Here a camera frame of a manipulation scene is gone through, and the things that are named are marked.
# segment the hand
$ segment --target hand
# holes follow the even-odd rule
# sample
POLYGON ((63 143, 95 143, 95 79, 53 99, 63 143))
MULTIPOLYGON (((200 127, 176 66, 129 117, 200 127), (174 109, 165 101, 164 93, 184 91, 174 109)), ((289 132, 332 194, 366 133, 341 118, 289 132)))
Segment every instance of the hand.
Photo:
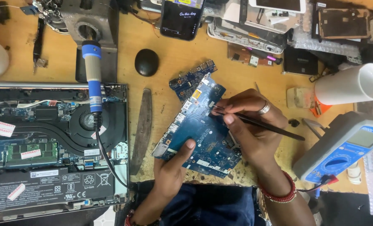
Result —
POLYGON ((275 162, 274 153, 280 144, 282 135, 244 124, 233 113, 239 112, 284 129, 288 125, 288 121, 278 108, 254 89, 246 90, 230 99, 222 99, 216 105, 225 109, 224 122, 228 125, 234 138, 239 141, 245 160, 256 168, 275 162), (257 111, 265 106, 266 101, 268 101, 270 109, 264 115, 259 115, 257 111))
POLYGON ((186 168, 184 162, 195 149, 195 141, 187 140, 178 153, 168 162, 163 159, 154 159, 154 187, 153 191, 162 198, 172 199, 177 195, 183 184, 186 168))

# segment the recycling symbol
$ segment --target recycling symbol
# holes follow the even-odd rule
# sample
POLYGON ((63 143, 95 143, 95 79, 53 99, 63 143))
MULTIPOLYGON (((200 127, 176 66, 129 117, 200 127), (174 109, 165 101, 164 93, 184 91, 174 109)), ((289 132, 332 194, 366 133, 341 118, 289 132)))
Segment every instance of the recycling symbol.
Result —
POLYGON ((83 184, 84 185, 94 185, 95 184, 94 174, 83 175, 83 184))

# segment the phone screen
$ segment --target phone screen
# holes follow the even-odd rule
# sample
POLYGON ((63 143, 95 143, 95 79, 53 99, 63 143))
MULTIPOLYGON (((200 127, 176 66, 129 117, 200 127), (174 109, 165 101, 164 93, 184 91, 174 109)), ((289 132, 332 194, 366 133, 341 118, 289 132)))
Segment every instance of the phone screen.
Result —
POLYGON ((256 0, 257 6, 301 11, 300 0, 256 0))
POLYGON ((204 0, 164 0, 160 33, 190 41, 195 38, 204 0))

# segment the black computer mouse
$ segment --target black computer mouse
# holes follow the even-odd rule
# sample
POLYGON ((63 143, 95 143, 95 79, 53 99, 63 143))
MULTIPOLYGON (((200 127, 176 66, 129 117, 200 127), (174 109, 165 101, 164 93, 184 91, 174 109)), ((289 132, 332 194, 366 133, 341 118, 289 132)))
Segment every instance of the black computer mouse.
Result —
POLYGON ((135 69, 139 75, 150 77, 159 68, 159 56, 151 49, 142 49, 136 54, 135 69))

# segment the open laptop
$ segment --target open laptop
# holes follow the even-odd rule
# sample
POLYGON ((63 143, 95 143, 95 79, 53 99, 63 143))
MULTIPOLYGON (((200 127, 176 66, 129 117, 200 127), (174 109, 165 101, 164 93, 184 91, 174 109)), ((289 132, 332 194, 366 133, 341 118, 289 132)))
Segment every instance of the open laptop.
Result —
MULTIPOLYGON (((101 140, 127 184, 128 87, 101 90, 101 140)), ((0 82, 0 222, 128 201, 99 152, 86 83, 0 82)))

